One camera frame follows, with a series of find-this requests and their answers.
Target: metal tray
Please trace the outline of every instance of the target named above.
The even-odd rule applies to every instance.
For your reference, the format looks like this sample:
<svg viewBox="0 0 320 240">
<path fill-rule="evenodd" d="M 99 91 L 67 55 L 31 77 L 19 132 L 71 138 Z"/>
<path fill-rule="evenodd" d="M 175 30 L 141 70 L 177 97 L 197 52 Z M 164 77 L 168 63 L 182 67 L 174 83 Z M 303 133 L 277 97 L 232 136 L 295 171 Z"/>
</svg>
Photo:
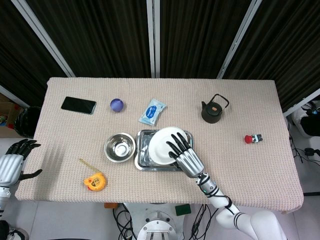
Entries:
<svg viewBox="0 0 320 240">
<path fill-rule="evenodd" d="M 137 169 L 141 171 L 182 171 L 180 167 L 178 167 L 176 164 L 172 163 L 169 165 L 159 165 L 152 161 L 152 159 L 149 157 L 148 147 L 149 142 L 153 135 L 158 130 L 148 129 L 148 130 L 141 130 L 138 132 L 136 136 L 136 151 L 134 155 L 134 164 Z M 187 138 L 188 143 L 193 148 L 194 147 L 194 137 L 192 134 L 188 131 L 184 131 Z"/>
</svg>

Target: kettle lid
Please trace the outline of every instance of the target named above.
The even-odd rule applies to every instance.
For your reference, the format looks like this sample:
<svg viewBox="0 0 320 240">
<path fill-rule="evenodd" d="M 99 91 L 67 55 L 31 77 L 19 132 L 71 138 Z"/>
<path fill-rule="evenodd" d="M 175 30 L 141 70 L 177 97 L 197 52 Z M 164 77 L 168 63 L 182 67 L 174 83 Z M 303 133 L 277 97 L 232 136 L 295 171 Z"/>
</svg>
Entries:
<svg viewBox="0 0 320 240">
<path fill-rule="evenodd" d="M 211 116 L 218 116 L 222 113 L 222 107 L 216 102 L 210 102 L 205 106 L 205 110 Z"/>
</svg>

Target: robot finger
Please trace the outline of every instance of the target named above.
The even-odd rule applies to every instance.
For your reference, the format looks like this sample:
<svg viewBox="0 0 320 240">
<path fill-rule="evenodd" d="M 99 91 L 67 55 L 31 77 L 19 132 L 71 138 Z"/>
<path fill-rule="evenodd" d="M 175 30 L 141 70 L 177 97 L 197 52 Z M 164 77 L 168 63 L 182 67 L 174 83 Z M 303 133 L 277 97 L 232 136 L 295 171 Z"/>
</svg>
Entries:
<svg viewBox="0 0 320 240">
<path fill-rule="evenodd" d="M 6 155 L 7 154 L 13 154 L 12 153 L 13 151 L 16 151 L 22 144 L 26 143 L 27 141 L 28 141 L 28 139 L 26 138 L 26 139 L 23 139 L 23 140 L 21 140 L 19 142 L 16 142 L 16 143 L 12 144 L 11 147 L 9 147 L 8 151 L 6 151 L 5 154 Z"/>
<path fill-rule="evenodd" d="M 187 150 L 175 135 L 171 134 L 171 137 L 174 139 L 176 144 L 178 144 L 178 146 L 179 146 L 179 148 L 181 149 L 182 152 Z"/>
<path fill-rule="evenodd" d="M 165 143 L 168 144 L 178 156 L 181 154 L 181 151 L 172 142 L 166 141 Z"/>
<path fill-rule="evenodd" d="M 34 148 L 37 148 L 37 147 L 40 147 L 41 144 L 31 144 L 30 146 L 28 146 L 22 153 L 21 155 L 23 156 L 23 160 L 25 160 L 28 155 L 30 154 L 31 150 L 34 149 Z"/>
<path fill-rule="evenodd" d="M 22 155 L 22 152 L 29 147 L 31 144 L 35 144 L 37 142 L 37 140 L 29 140 L 27 142 L 25 142 L 19 149 L 19 151 L 17 152 L 17 154 Z"/>
<path fill-rule="evenodd" d="M 183 145 L 185 146 L 186 149 L 190 149 L 191 146 L 189 145 L 189 143 L 186 141 L 186 139 L 181 135 L 180 132 L 176 133 L 178 135 L 178 137 L 181 139 Z"/>
<path fill-rule="evenodd" d="M 34 173 L 21 174 L 20 177 L 19 177 L 19 180 L 22 181 L 22 180 L 25 180 L 25 179 L 33 179 L 36 176 L 38 176 L 40 173 L 42 173 L 42 169 L 38 169 Z"/>
<path fill-rule="evenodd" d="M 170 158 L 176 159 L 178 156 L 175 155 L 172 151 L 169 152 Z"/>
</svg>

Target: beige knit tablecloth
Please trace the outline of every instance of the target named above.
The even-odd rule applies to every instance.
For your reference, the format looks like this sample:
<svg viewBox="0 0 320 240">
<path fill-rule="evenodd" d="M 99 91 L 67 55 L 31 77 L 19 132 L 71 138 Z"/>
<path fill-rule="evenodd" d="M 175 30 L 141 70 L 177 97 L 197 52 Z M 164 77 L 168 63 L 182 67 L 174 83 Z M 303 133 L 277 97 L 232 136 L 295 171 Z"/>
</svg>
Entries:
<svg viewBox="0 0 320 240">
<path fill-rule="evenodd" d="M 206 171 L 235 204 L 289 211 L 303 203 L 273 80 L 53 77 L 47 84 L 34 136 L 41 147 L 32 150 L 24 171 L 43 172 L 20 183 L 19 200 L 207 203 L 195 179 L 183 172 L 140 171 L 133 158 L 114 163 L 105 156 L 104 143 L 112 134 L 135 138 L 143 129 L 176 126 L 192 133 Z M 201 101 L 216 93 L 230 105 L 219 122 L 209 124 L 201 118 Z M 96 101 L 93 115 L 62 110 L 66 96 Z M 110 109 L 114 98 L 124 101 L 122 112 Z M 167 104 L 155 127 L 138 121 L 152 98 Z M 262 134 L 263 141 L 246 144 L 250 134 Z M 84 186 L 93 171 L 79 158 L 105 174 L 105 189 Z"/>
</svg>

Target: black phone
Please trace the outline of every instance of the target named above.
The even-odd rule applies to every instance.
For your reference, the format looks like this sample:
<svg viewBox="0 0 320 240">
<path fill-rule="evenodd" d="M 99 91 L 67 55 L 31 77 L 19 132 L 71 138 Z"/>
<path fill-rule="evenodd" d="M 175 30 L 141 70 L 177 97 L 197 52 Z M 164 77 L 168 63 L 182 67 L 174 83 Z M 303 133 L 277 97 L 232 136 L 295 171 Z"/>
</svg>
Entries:
<svg viewBox="0 0 320 240">
<path fill-rule="evenodd" d="M 93 114 L 96 104 L 95 101 L 66 96 L 61 108 L 78 113 Z"/>
</svg>

